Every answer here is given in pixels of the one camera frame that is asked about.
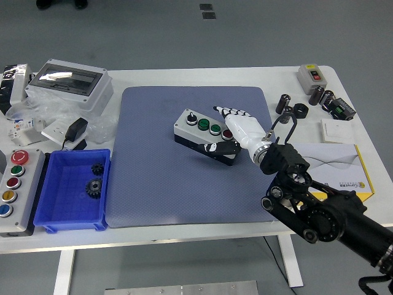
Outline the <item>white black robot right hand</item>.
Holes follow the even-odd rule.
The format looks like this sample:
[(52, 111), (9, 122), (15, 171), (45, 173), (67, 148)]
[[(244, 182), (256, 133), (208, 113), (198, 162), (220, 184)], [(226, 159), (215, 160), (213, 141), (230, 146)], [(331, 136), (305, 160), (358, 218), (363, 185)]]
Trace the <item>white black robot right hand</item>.
[(261, 163), (271, 141), (266, 139), (267, 133), (258, 120), (243, 110), (220, 106), (214, 106), (213, 109), (225, 119), (225, 124), (232, 133), (234, 142), (221, 141), (199, 144), (196, 147), (197, 151), (205, 152), (208, 155), (231, 155), (239, 153), (241, 149), (246, 149), (255, 164)]

